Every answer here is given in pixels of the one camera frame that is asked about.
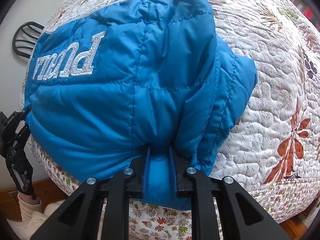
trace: white trim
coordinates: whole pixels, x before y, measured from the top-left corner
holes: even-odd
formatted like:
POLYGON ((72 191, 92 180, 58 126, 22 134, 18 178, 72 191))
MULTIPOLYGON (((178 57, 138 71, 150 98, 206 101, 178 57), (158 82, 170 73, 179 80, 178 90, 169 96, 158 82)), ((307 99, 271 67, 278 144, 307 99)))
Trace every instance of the white trim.
MULTIPOLYGON (((107 7, 107 6, 113 5, 113 4, 115 4, 115 3, 124 2, 124 1, 129 1, 129 0, 117 0, 117 1, 111 2, 111 3, 107 4, 107 5, 105 5, 105 4, 100 5, 98 8, 95 8, 95 9, 93 9, 93 10, 91 10, 91 11, 89 11, 89 12, 83 14, 83 15, 79 15, 79 16, 73 17, 72 19, 66 21, 66 22, 63 23, 62 25, 66 24, 66 23, 69 23, 69 22, 72 22, 72 21, 75 21, 75 20, 78 20, 78 19, 81 19, 81 18, 84 18, 84 17, 87 17, 87 16, 93 14, 94 12, 96 12, 96 11, 102 9, 102 8, 105 8, 105 7, 107 7)), ((53 29, 53 30, 47 30, 46 28, 44 28, 43 31, 42 31, 42 33, 41 33, 41 35, 42 35, 43 33, 51 34, 51 33, 53 33, 56 29, 57 29, 57 28, 55 28, 55 29, 53 29)))

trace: floral bedspread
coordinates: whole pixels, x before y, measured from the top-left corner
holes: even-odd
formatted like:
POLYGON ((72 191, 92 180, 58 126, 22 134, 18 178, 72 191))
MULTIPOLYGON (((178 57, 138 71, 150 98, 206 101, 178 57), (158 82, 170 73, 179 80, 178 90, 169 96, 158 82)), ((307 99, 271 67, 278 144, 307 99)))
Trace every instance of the floral bedspread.
MULTIPOLYGON (((44 31, 113 1, 66 0, 44 31)), ((258 84, 211 176, 232 176, 280 223, 303 211, 320 190, 320 36, 289 0, 209 2, 217 34, 234 53, 253 58, 258 71, 258 84)), ((79 181, 32 137, 28 144, 64 192, 76 190, 79 181)), ((190 211, 130 201, 129 212, 133 236, 191 240, 190 211)))

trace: triangular cutout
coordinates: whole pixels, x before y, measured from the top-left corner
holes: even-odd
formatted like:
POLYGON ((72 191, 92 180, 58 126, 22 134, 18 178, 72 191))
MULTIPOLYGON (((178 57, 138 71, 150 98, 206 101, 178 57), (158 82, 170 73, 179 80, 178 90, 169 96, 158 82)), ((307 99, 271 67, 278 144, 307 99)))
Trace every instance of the triangular cutout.
POLYGON ((240 193, 236 193, 236 198, 241 209, 241 213, 244 219, 244 223, 247 226, 261 222, 263 220, 262 215, 256 211, 256 209, 244 198, 240 193))
POLYGON ((76 224, 83 200, 84 194, 80 194, 63 212, 58 221, 60 223, 67 224, 68 226, 74 226, 76 224))

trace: blue puffer jacket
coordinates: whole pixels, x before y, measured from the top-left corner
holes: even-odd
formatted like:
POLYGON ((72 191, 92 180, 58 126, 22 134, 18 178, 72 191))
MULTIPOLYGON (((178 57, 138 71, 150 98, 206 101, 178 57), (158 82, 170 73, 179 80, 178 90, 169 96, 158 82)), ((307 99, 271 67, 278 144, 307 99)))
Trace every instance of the blue puffer jacket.
POLYGON ((254 61, 216 35, 207 0, 118 0, 39 38, 26 122, 80 181, 112 177, 150 145, 144 201, 187 210, 169 145, 209 175, 256 83, 254 61))

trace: metal screw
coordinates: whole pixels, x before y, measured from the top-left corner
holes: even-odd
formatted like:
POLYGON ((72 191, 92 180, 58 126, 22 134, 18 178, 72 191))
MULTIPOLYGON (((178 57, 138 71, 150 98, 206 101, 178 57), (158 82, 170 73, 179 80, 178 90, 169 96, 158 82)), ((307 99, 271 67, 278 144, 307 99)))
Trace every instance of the metal screw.
POLYGON ((125 175, 131 175, 131 174, 133 173, 133 169, 131 169, 131 168, 126 168, 126 169, 123 170, 123 173, 124 173, 125 175))
POLYGON ((197 170, 193 167, 187 168, 187 173, 189 173, 189 174, 195 174, 196 172, 197 172, 197 170))
POLYGON ((93 185, 93 184, 95 184, 96 182, 97 182, 97 179, 94 178, 94 177, 91 177, 91 178, 88 178, 88 179, 87 179, 87 184, 89 184, 89 185, 93 185))
POLYGON ((230 177, 230 176, 225 177, 223 180, 227 184, 232 184, 234 182, 233 177, 230 177))

